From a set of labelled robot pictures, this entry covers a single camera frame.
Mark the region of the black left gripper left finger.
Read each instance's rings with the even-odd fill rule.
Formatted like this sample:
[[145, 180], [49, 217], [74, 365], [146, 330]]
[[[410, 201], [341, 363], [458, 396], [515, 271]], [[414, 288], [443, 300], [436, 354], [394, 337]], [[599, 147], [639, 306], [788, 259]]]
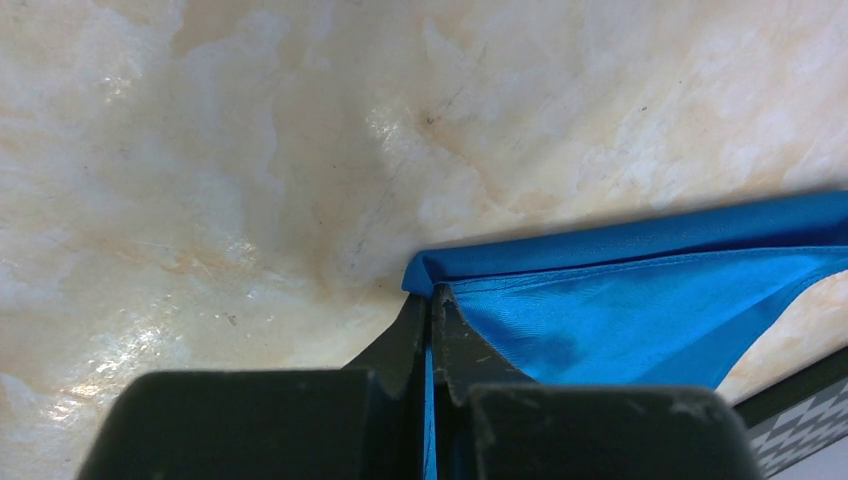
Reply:
[[419, 479], [426, 302], [339, 369], [158, 371], [118, 397], [83, 479]]

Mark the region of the blue cloth napkin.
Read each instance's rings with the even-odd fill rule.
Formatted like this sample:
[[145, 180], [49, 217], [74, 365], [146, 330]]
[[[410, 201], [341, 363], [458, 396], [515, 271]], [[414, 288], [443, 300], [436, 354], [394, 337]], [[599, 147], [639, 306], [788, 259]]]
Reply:
[[549, 385], [717, 387], [805, 290], [847, 268], [847, 195], [427, 250], [404, 289], [448, 286], [470, 326]]

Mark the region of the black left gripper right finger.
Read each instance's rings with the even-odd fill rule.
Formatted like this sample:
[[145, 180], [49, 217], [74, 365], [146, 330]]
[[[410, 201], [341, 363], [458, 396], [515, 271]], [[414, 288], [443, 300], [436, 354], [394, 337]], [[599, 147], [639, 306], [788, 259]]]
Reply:
[[553, 386], [505, 360], [434, 292], [436, 479], [758, 479], [742, 420], [689, 387]]

